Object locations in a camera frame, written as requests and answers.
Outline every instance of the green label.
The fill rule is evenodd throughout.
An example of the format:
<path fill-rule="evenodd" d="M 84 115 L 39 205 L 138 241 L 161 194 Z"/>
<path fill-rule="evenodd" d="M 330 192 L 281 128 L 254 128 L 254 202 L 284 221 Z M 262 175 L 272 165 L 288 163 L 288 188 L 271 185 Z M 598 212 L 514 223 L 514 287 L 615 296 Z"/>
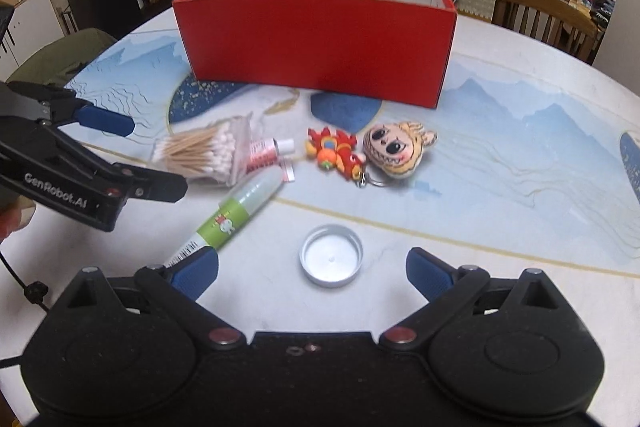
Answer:
<path fill-rule="evenodd" d="M 198 229 L 198 234 L 216 250 L 224 245 L 249 220 L 249 214 L 236 200 L 226 200 L 210 219 Z"/>

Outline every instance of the barcode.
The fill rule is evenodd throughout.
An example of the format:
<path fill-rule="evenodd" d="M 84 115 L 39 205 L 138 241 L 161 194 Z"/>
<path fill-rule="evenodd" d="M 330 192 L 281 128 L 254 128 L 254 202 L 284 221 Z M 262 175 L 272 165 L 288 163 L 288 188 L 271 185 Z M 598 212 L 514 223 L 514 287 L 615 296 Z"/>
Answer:
<path fill-rule="evenodd" d="M 187 259 L 188 256 L 198 251 L 199 249 L 200 248 L 198 247 L 198 244 L 195 241 L 188 242 L 186 245 L 184 245 L 184 247 L 182 247 L 182 250 L 180 250 L 172 258 L 172 260 L 169 261 L 169 263 L 167 264 L 167 268 L 169 268 L 170 266 L 173 266 L 174 264 L 180 263 L 180 261 L 184 261 L 185 259 Z"/>

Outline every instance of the green marker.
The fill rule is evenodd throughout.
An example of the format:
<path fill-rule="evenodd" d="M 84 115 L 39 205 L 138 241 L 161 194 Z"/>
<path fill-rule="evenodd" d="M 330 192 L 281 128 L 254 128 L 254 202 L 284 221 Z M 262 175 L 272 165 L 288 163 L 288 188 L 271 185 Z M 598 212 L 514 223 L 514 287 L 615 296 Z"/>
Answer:
<path fill-rule="evenodd" d="M 282 185 L 284 173 L 279 165 L 257 171 L 231 191 L 218 211 L 207 219 L 166 266 L 180 263 L 203 247 L 218 250 L 234 235 Z"/>

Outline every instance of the red toy figurine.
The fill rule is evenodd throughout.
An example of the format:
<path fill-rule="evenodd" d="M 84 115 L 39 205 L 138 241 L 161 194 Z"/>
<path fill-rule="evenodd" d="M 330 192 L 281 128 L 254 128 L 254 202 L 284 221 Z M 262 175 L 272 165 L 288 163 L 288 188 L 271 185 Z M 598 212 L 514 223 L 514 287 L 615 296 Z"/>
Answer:
<path fill-rule="evenodd" d="M 324 170 L 337 168 L 347 180 L 359 180 L 364 172 L 365 156 L 354 153 L 358 139 L 341 130 L 331 134 L 328 127 L 318 133 L 309 129 L 310 139 L 305 143 L 306 154 L 315 158 Z"/>

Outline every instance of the blue gripper pad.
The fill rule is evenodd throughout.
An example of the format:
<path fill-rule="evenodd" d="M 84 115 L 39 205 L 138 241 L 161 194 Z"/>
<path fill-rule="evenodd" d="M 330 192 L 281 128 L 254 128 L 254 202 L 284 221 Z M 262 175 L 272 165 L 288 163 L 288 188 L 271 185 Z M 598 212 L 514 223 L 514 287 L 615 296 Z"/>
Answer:
<path fill-rule="evenodd" d="M 82 127 L 110 132 L 118 136 L 129 136 L 136 127 L 133 118 L 126 114 L 109 111 L 95 105 L 85 105 L 74 113 Z"/>
<path fill-rule="evenodd" d="M 196 301 L 218 277 L 218 252 L 200 248 L 168 269 L 171 286 Z"/>
<path fill-rule="evenodd" d="M 453 286 L 455 271 L 422 248 L 412 248 L 406 256 L 406 278 L 429 302 Z"/>

